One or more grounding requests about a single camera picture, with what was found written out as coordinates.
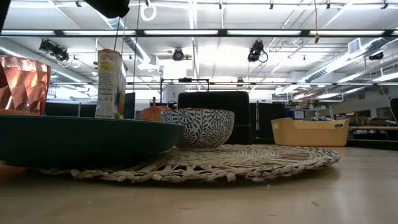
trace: blue and white patterned bowl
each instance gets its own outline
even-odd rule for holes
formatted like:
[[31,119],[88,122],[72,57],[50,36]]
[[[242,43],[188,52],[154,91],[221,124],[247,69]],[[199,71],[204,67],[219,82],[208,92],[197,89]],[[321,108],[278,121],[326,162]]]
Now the blue and white patterned bowl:
[[177,147],[214,149],[224,144],[232,134],[235,114],[216,109],[174,109],[163,111],[161,118],[163,122],[185,126]]

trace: wooden table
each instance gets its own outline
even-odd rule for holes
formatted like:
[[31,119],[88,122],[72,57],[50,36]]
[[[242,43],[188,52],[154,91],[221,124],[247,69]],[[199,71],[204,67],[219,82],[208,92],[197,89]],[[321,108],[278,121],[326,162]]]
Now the wooden table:
[[398,152],[266,183],[118,184],[0,168],[0,223],[397,223]]

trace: faceted copper vessel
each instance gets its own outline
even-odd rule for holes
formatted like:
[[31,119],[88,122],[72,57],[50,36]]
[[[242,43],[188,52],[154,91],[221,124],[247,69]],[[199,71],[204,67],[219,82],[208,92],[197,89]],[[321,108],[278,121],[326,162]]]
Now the faceted copper vessel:
[[43,115],[50,79],[44,63],[0,55],[0,114]]

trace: dark teal plate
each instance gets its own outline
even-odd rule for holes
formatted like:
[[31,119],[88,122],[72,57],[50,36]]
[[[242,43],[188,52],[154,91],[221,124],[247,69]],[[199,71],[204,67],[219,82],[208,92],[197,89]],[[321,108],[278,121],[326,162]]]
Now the dark teal plate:
[[12,166],[134,165],[173,147],[184,126],[58,116],[0,116],[0,161]]

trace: woven round rug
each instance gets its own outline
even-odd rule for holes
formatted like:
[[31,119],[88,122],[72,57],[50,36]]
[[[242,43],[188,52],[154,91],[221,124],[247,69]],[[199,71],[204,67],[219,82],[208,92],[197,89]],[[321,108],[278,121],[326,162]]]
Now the woven round rug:
[[113,181],[143,182],[157,180],[232,181],[237,178],[273,178],[321,169],[340,160],[336,151],[319,147],[276,145],[223,145],[216,151],[181,151],[173,148],[157,159],[129,168],[101,170],[39,170],[45,174],[71,174],[76,179],[100,178]]

